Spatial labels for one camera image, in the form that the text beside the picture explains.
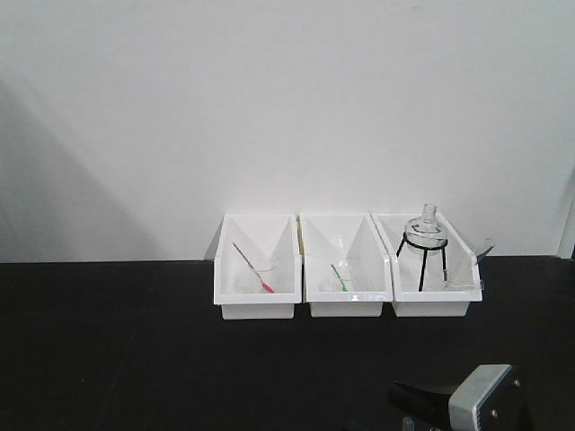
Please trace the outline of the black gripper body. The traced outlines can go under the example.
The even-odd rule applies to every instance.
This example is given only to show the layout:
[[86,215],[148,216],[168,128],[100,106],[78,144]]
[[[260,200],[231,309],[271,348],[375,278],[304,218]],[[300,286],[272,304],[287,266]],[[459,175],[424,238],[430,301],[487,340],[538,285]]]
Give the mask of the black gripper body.
[[[389,403],[406,414],[405,430],[413,430],[417,422],[431,430],[452,430],[448,400],[457,386],[415,386],[394,382],[388,390]],[[511,365],[511,370],[480,409],[480,430],[531,430],[533,417],[526,399],[526,379],[523,369]]]

